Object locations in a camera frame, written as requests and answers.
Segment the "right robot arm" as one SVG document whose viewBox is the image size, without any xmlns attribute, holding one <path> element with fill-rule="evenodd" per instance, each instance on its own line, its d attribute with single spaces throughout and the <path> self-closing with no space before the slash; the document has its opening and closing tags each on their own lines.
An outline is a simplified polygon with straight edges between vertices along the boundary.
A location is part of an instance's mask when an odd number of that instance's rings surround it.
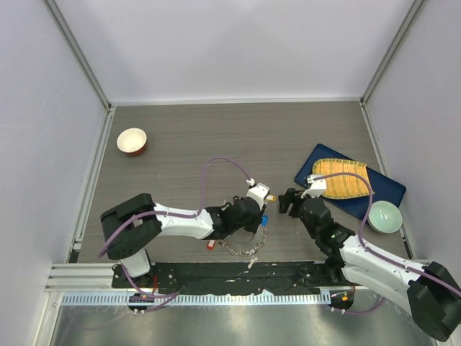
<svg viewBox="0 0 461 346">
<path fill-rule="evenodd" d="M 438 262 L 403 259 L 359 238 L 336 222 L 320 198 L 290 188 L 279 195 L 279 212 L 299 218 L 327 256 L 329 282 L 362 285 L 411 315 L 427 335 L 446 342 L 460 325 L 460 286 Z"/>
</svg>

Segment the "blue key tag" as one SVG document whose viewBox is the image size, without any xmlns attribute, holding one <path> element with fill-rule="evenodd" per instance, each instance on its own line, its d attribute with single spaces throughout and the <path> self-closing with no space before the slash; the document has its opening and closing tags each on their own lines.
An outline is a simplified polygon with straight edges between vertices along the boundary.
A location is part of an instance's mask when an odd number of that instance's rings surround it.
<svg viewBox="0 0 461 346">
<path fill-rule="evenodd" d="M 265 227 L 268 222 L 269 222 L 269 216 L 268 215 L 263 215 L 262 219 L 261 219 L 260 226 Z"/>
</svg>

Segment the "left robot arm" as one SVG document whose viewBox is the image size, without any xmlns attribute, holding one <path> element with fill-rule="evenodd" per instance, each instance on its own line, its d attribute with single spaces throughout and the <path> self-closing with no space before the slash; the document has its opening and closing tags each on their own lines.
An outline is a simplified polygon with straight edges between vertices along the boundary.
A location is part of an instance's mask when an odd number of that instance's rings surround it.
<svg viewBox="0 0 461 346">
<path fill-rule="evenodd" d="M 235 196 L 232 203 L 185 210 L 155 203 L 148 193 L 136 195 L 101 214 L 105 243 L 98 256 L 107 255 L 120 262 L 129 280 L 139 288 L 152 282 L 146 246 L 159 236 L 219 241 L 232 254 L 251 256 L 266 238 L 264 211 L 268 196 L 268 189 L 257 185 L 246 196 Z"/>
</svg>

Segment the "red key tag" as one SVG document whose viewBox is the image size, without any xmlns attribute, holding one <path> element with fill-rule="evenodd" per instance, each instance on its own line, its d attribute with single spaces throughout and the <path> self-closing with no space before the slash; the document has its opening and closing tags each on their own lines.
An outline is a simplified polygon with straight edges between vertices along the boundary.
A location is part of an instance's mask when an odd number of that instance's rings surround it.
<svg viewBox="0 0 461 346">
<path fill-rule="evenodd" d="M 207 249 L 213 250 L 214 247 L 215 247 L 215 240 L 209 240 L 209 242 L 207 243 Z"/>
</svg>

